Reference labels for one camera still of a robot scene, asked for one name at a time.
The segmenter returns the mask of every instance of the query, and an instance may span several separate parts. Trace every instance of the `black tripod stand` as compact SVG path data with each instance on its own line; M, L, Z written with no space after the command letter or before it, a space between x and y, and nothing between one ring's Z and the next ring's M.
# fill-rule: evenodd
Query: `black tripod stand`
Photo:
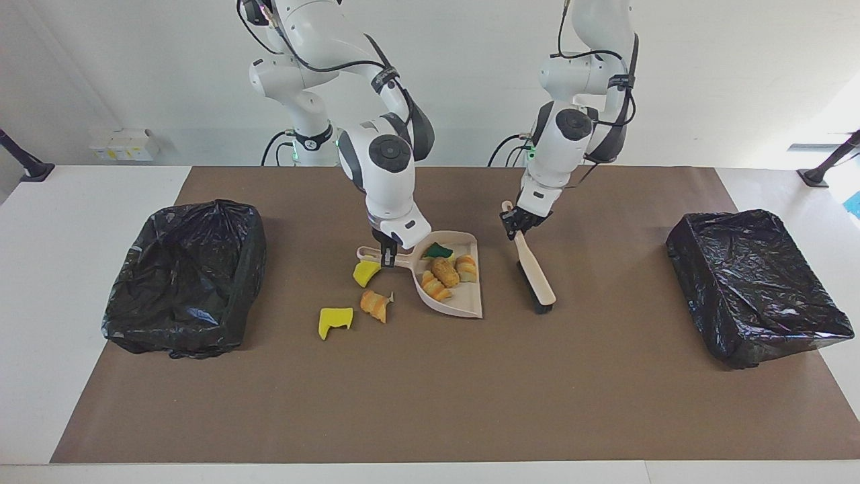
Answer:
M24 176L21 177L22 182L44 181L51 174L51 170L54 169L53 163L42 163L40 159L18 146L2 129L0 129L0 145L3 145L6 151L12 153L12 156L18 160L18 163L24 167Z
M842 146L836 148L836 151L824 160L824 163L818 165L817 168L813 168L812 170L798 170L797 173L810 187L827 188L828 185L824 182L824 174L833 166L836 166L836 163L838 163L840 159L844 158L845 155L857 148L858 145L860 145L860 130L855 131L854 134L852 134L851 137L842 144Z

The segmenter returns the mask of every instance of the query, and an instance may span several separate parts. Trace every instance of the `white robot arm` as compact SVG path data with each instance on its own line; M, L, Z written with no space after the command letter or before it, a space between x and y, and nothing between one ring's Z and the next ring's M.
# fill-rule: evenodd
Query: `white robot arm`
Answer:
M574 31L592 50L563 53L560 33L558 53L541 66L540 82L552 101L538 113L531 134L534 158L526 166L516 207L501 214L511 240L552 214L582 159L611 163L624 146L626 126L636 110L630 91L639 49L630 25L630 1L575 0ZM566 0L562 29L569 5ZM605 109L580 105L581 94L605 95Z
M347 177L366 194L383 266L392 267L398 245L412 248L431 231L413 191L415 161L430 153L433 126L376 42L347 21L335 0L244 1L253 1L266 17L254 23L270 27L270 43L289 59L254 62L252 84L290 111L303 164L334 164L333 152L339 153ZM339 71L367 78L389 112L335 136L323 101L305 89Z

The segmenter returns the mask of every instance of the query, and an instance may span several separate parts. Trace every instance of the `croissant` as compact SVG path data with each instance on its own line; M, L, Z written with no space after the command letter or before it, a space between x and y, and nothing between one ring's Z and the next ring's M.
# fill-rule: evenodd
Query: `croissant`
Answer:
M370 314L377 320L385 322L385 308L388 306L388 303L391 302L391 298L385 297L383 295L378 295L375 292L368 289L361 295L361 310L365 313Z
M453 296L429 270L425 270L421 275L421 288L436 301L444 301Z
M460 275L446 258L435 258L430 263L430 271L447 288L453 288L460 283Z
M457 268L457 273L460 275L460 282L477 282L478 268L472 256L466 254L458 257L455 267Z

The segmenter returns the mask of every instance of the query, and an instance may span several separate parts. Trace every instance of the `dustpan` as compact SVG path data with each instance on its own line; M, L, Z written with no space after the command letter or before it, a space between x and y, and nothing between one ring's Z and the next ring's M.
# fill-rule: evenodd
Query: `dustpan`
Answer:
M421 256L433 242L443 245L454 251L454 257L458 258L469 254L478 263L478 281L461 282L457 287L451 288L453 294L451 299L445 302L436 301L421 288L421 274L429 269L430 260L422 259ZM356 255L361 260L379 262L381 254L379 249L371 247L359 247ZM424 304L434 311L458 316L459 318L483 318L481 307L481 269L478 261L478 241L474 235L465 232L439 231L430 232L409 254L397 254L394 260L396 267L403 267L412 271L412 282L418 290L418 295Z

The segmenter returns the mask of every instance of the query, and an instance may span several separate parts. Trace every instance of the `garbage bag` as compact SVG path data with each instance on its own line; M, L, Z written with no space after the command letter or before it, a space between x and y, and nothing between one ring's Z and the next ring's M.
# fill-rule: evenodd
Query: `garbage bag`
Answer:
M776 215L687 214L666 241L693 323L733 369L854 337Z
M159 210L126 255L101 333L131 353L231 351L242 344L265 265L256 208L216 200Z

